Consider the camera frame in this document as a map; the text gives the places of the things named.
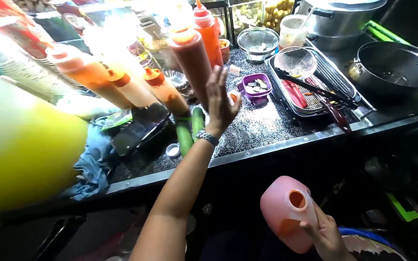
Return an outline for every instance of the metal strainer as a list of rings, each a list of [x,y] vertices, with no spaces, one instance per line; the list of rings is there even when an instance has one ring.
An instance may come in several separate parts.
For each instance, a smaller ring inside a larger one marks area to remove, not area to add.
[[[286,71],[299,80],[311,77],[317,69],[317,59],[307,49],[290,46],[281,50],[275,57],[274,66]]]

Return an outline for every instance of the speckled countertop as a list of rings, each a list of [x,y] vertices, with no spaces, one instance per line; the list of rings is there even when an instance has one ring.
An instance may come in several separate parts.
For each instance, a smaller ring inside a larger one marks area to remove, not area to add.
[[[225,66],[229,67],[231,64],[240,67],[241,73],[240,76],[232,74],[227,76],[227,92],[237,90],[236,83],[243,76],[254,73],[266,74],[272,84],[273,91],[278,91],[279,87],[269,73],[267,66],[264,63],[254,65],[247,62],[240,49],[231,50],[230,60]],[[301,127],[295,126],[282,105],[275,100],[272,93],[269,94],[269,102],[262,108],[254,107],[245,97],[242,100],[241,110],[220,138],[220,143],[212,155],[213,158],[336,127],[328,118],[324,119],[321,116],[312,117],[315,121],[312,125],[309,119],[307,124],[302,124],[301,122]],[[347,109],[342,111],[350,122],[357,121],[351,111]],[[165,154],[165,148],[167,145],[176,142],[177,137],[174,136],[168,139],[168,144],[162,145],[162,148],[156,148],[152,156],[135,153],[132,157],[125,158],[123,163],[110,176],[110,183],[175,168],[182,156],[169,158]]]

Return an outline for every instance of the wristwatch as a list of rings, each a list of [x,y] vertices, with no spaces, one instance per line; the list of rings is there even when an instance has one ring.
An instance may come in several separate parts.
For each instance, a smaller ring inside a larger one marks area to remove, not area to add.
[[[198,133],[196,134],[196,138],[205,139],[209,141],[214,147],[216,147],[219,144],[219,139],[207,133],[205,129],[199,130]]]

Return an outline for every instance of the purple plastic container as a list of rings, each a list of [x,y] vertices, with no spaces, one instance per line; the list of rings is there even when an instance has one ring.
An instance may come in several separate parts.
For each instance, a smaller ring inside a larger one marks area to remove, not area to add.
[[[256,94],[247,93],[245,86],[247,86],[248,83],[254,82],[254,80],[260,79],[267,85],[267,90],[264,92],[259,92]],[[248,76],[243,77],[241,82],[238,83],[238,90],[240,93],[245,96],[251,103],[254,105],[261,105],[266,103],[268,101],[267,95],[272,91],[272,85],[270,84],[270,80],[267,78],[267,75],[263,73],[257,73],[257,74],[251,74]]]

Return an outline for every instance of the hand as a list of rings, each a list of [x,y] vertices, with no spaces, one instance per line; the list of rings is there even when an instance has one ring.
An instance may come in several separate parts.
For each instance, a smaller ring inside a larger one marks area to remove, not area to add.
[[[346,249],[333,217],[325,215],[315,202],[314,210],[318,225],[313,226],[301,221],[299,226],[311,237],[321,258],[324,261],[356,261],[356,258]]]
[[[214,67],[214,71],[206,83],[206,92],[209,101],[209,124],[206,132],[216,138],[220,138],[225,129],[232,123],[241,107],[241,95],[235,96],[235,105],[231,106],[227,97],[225,80],[227,68]]]

